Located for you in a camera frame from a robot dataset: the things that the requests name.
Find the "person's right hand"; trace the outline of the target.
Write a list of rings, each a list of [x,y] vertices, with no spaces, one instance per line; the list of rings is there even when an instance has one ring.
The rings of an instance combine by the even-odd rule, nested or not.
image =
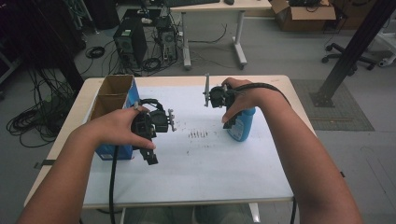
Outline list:
[[[227,77],[223,81],[223,84],[227,84],[231,86],[233,89],[236,89],[237,87],[251,84],[251,81],[246,79],[242,80],[233,77]],[[254,88],[254,89],[245,90],[242,93],[238,93],[231,107],[222,116],[221,122],[222,123],[227,122],[242,110],[249,109],[255,106],[261,107],[262,104],[264,103],[263,92],[264,89],[262,88]]]

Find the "white desk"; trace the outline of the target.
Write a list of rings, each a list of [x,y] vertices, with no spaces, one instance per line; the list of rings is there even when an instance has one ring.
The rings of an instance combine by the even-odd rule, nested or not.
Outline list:
[[[191,54],[189,48],[189,40],[187,38],[187,23],[186,23],[186,15],[188,13],[200,12],[204,15],[209,15],[212,11],[234,11],[237,14],[237,27],[236,33],[233,37],[233,46],[239,60],[240,69],[243,69],[247,64],[247,59],[245,53],[242,49],[240,38],[243,31],[243,24],[245,13],[249,10],[267,10],[271,9],[271,5],[269,0],[234,0],[234,4],[232,6],[227,5],[220,0],[219,3],[215,4],[204,4],[197,6],[187,6],[187,7],[168,7],[173,12],[181,13],[181,22],[182,22],[182,32],[183,32],[183,40],[182,40],[182,51],[183,51],[183,65],[186,70],[191,70]]]

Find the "blue plastic bottle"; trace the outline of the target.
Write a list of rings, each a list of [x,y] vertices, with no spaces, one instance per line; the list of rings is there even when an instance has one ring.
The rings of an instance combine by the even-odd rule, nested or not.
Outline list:
[[[235,119],[235,123],[227,130],[232,139],[243,142],[248,139],[252,121],[256,109],[254,107],[241,111]]]

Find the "black keyboard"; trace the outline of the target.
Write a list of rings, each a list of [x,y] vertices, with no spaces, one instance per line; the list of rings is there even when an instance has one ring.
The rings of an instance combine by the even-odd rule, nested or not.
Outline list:
[[[167,7],[187,7],[219,3],[220,0],[163,0]]]

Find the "black office chair base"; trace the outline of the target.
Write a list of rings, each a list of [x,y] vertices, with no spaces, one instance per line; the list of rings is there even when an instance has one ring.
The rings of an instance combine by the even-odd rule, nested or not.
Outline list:
[[[325,47],[325,51],[327,54],[321,59],[322,63],[327,63],[330,59],[338,59],[342,56],[345,49],[338,44],[331,43]],[[367,63],[366,69],[371,71],[376,66],[376,61],[364,56],[360,56],[358,59],[359,62]]]

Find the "open brown cardboard box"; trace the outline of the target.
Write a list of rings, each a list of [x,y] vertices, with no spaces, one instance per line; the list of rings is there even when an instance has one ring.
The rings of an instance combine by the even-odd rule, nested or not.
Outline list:
[[[313,6],[291,6],[292,0],[269,0],[281,31],[321,31],[327,21],[334,21],[335,9],[329,0],[318,0]]]

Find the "grey floor mat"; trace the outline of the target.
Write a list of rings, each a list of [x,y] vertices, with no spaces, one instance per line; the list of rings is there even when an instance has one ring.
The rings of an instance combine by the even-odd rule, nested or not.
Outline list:
[[[314,106],[310,94],[318,91],[323,80],[293,79],[291,83],[316,131],[372,132],[374,130],[346,85],[341,84],[337,89],[332,97],[332,106],[319,107]]]

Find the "black metal beam stand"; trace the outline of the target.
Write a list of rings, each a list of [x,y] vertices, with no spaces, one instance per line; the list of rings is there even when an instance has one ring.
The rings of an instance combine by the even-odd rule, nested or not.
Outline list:
[[[375,2],[324,83],[317,92],[309,94],[313,106],[334,107],[332,97],[335,92],[395,9],[396,0],[377,0]]]

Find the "white table leg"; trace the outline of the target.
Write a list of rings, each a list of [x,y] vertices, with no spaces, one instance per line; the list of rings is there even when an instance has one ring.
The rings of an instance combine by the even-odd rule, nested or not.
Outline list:
[[[250,208],[250,213],[252,215],[252,219],[254,223],[260,223],[261,222],[261,217],[260,217],[260,212],[259,212],[259,206],[257,203],[250,203],[249,204]]]

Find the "grey open computer tower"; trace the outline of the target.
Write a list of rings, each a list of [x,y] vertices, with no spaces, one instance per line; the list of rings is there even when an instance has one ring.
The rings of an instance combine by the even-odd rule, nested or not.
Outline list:
[[[169,17],[159,17],[156,22],[157,36],[164,61],[177,58],[177,33]]]

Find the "black tape strip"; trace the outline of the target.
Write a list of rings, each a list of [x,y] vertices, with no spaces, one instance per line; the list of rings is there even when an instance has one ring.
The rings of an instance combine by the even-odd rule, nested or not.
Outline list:
[[[43,160],[42,162],[37,162],[34,168],[41,170],[43,166],[52,166],[55,162],[56,160]]]

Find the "person's left hand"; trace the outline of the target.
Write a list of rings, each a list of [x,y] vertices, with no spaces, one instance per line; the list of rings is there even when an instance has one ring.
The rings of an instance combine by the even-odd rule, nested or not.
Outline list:
[[[131,125],[137,115],[148,110],[143,106],[117,109],[100,118],[93,119],[76,128],[71,136],[84,147],[96,149],[101,144],[132,145],[146,149],[155,149],[151,140],[131,131]]]

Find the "black computer tower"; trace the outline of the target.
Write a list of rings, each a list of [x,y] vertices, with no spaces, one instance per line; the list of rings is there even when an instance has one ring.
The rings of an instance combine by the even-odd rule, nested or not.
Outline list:
[[[123,19],[113,39],[123,66],[140,68],[148,50],[142,21],[135,17]]]

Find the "blue-sided cardboard box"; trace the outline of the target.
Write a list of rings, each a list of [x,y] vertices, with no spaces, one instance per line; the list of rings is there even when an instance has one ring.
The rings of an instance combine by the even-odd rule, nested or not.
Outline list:
[[[140,100],[134,76],[111,75],[105,77],[95,99],[88,120],[97,119],[114,110],[128,108]],[[102,144],[95,152],[103,161],[112,161],[115,146]],[[120,146],[117,160],[130,160],[133,156],[132,146]]]

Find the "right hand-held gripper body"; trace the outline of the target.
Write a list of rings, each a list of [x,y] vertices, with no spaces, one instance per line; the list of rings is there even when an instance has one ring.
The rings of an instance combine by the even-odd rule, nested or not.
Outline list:
[[[234,102],[236,91],[227,84],[210,88],[209,81],[210,74],[206,73],[205,91],[203,92],[203,95],[205,97],[205,106],[211,104],[213,108],[221,108],[224,106],[226,108],[230,108]]]

